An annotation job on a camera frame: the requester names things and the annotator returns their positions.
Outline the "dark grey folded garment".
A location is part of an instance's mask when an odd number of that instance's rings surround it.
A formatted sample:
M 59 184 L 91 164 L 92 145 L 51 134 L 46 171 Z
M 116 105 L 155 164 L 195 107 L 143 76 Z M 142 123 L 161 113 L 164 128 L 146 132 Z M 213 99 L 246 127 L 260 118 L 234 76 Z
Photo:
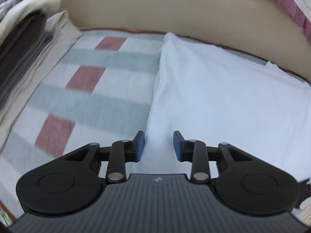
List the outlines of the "dark grey folded garment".
M 27 15 L 17 24 L 1 46 L 1 107 L 25 75 L 32 62 L 52 40 L 45 30 L 47 16 L 40 10 Z

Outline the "checkered pink grey blanket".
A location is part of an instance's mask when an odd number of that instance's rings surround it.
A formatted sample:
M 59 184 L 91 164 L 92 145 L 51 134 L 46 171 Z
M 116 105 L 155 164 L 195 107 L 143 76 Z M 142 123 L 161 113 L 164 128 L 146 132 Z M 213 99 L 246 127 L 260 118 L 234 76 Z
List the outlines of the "checkered pink grey blanket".
M 36 88 L 1 151 L 1 202 L 23 210 L 15 186 L 26 172 L 85 144 L 109 146 L 145 130 L 162 34 L 84 31 Z

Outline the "beige headboard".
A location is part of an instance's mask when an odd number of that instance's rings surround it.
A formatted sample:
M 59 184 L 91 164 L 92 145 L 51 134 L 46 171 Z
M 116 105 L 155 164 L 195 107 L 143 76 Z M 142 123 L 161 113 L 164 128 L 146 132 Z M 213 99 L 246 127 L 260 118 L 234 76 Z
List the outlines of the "beige headboard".
M 310 41 L 275 0 L 62 0 L 61 8 L 80 28 L 173 32 L 310 79 Z

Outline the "white sweatshirt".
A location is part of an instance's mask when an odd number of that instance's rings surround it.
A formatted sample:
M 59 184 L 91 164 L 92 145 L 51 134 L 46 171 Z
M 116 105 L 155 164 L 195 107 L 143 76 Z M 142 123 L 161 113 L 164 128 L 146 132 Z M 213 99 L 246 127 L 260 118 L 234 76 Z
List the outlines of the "white sweatshirt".
M 310 85 L 267 63 L 168 33 L 136 173 L 191 171 L 176 158 L 173 133 L 216 147 L 221 142 L 310 178 Z

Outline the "cream knitted folded garment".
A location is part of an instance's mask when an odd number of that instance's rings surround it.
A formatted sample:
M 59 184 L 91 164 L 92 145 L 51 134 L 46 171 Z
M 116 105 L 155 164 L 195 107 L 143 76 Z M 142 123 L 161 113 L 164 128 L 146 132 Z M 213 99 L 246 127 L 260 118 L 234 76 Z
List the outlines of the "cream knitted folded garment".
M 1 21 L 1 45 L 16 25 L 28 14 L 40 11 L 44 15 L 55 14 L 61 5 L 61 0 L 22 0 L 10 9 Z

